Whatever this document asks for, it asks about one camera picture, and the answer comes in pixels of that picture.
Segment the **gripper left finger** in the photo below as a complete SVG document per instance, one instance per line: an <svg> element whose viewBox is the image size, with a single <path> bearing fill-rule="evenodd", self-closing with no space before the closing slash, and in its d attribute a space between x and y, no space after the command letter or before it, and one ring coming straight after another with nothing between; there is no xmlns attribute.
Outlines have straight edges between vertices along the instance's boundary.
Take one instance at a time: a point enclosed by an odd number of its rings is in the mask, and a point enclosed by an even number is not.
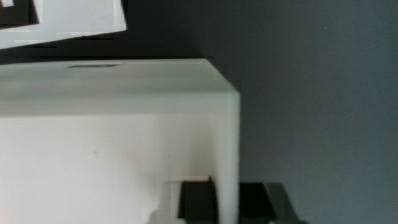
<svg viewBox="0 0 398 224"><path fill-rule="evenodd" d="M147 224L218 224L217 189L209 176L172 179L161 184L158 208Z"/></svg>

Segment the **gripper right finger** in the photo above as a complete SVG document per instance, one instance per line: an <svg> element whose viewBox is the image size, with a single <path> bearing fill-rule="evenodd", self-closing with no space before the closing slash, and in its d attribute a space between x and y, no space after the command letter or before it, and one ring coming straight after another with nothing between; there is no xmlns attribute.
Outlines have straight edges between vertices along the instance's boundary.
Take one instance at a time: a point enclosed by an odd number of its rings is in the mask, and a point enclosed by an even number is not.
<svg viewBox="0 0 398 224"><path fill-rule="evenodd" d="M296 215L281 183L240 184L238 224L309 224Z"/></svg>

